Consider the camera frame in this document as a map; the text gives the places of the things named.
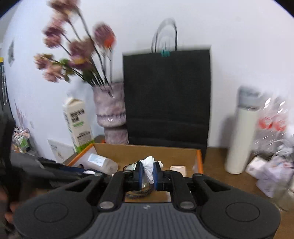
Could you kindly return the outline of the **pink marbled ceramic vase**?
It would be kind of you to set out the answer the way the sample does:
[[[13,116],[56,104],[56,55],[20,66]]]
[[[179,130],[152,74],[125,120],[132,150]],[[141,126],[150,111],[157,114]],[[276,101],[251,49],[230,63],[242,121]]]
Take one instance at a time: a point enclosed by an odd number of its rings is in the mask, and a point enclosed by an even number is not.
[[[115,82],[92,89],[97,123],[104,128],[106,143],[128,144],[124,83]]]

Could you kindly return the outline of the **dried pink rose bouquet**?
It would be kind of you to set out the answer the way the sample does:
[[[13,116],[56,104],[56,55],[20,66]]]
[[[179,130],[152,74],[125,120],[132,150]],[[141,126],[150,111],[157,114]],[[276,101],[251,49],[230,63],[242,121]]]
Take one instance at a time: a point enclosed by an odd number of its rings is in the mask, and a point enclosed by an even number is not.
[[[92,87],[110,86],[116,43],[111,27],[101,22],[90,32],[79,1],[49,1],[48,5],[54,15],[42,32],[43,42],[49,49],[62,48],[68,57],[56,60],[53,54],[36,54],[34,62],[44,79],[70,82],[71,76],[77,76]]]

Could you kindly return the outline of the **white milk carton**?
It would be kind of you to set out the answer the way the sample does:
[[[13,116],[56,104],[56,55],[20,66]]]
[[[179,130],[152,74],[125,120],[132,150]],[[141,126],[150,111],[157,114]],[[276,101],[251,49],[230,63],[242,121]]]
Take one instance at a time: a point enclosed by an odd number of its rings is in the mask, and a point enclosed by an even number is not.
[[[63,113],[74,148],[77,153],[80,153],[94,142],[85,104],[82,100],[68,97],[63,105]]]

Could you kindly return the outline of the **white tissue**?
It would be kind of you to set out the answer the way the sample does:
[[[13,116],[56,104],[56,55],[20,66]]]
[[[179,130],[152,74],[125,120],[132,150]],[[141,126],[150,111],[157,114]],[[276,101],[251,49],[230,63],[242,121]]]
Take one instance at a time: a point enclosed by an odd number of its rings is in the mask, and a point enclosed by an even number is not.
[[[153,156],[148,156],[145,159],[140,160],[140,163],[143,165],[143,183],[154,184],[153,164],[155,162]]]

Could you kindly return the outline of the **black paper shopping bag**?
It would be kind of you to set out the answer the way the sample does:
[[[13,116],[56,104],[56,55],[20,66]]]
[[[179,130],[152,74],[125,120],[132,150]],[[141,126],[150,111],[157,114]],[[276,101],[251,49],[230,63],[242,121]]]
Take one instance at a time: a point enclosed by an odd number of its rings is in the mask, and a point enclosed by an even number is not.
[[[158,27],[149,53],[123,57],[129,143],[199,149],[206,154],[210,123],[209,49],[158,50],[159,35],[176,27],[172,18]]]

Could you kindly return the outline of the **teal binder clip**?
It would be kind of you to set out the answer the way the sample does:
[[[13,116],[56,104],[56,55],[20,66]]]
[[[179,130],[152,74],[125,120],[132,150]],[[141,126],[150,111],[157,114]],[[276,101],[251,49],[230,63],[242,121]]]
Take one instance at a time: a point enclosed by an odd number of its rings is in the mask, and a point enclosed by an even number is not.
[[[170,56],[170,51],[167,50],[166,48],[162,48],[160,53],[161,53],[162,57],[169,57]]]

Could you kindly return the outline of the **clear plastic bottle white label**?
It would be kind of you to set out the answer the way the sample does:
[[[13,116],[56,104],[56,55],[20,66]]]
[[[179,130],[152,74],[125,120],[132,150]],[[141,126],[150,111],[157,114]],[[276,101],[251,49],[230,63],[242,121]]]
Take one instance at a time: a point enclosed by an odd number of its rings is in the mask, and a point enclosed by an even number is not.
[[[119,168],[115,161],[94,153],[81,158],[77,162],[77,166],[82,166],[85,170],[96,170],[110,176],[115,174]]]

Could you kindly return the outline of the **white thermos grey lid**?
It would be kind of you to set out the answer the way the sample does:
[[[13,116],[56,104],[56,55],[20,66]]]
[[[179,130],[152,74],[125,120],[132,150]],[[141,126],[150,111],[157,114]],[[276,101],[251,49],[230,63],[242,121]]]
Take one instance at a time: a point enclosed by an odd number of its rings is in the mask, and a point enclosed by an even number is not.
[[[238,89],[234,128],[225,162],[225,170],[230,174],[240,174],[246,167],[262,101],[259,90],[246,86]]]

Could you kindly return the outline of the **white square plastic case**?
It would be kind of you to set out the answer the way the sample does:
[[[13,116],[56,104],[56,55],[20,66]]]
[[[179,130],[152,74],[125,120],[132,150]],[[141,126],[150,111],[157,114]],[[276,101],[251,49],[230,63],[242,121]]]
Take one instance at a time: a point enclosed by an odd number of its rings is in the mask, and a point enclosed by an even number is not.
[[[170,170],[171,171],[179,172],[179,173],[181,173],[183,175],[183,177],[186,177],[187,170],[186,170],[186,167],[183,166],[183,165],[174,165],[174,166],[171,166],[170,167]]]

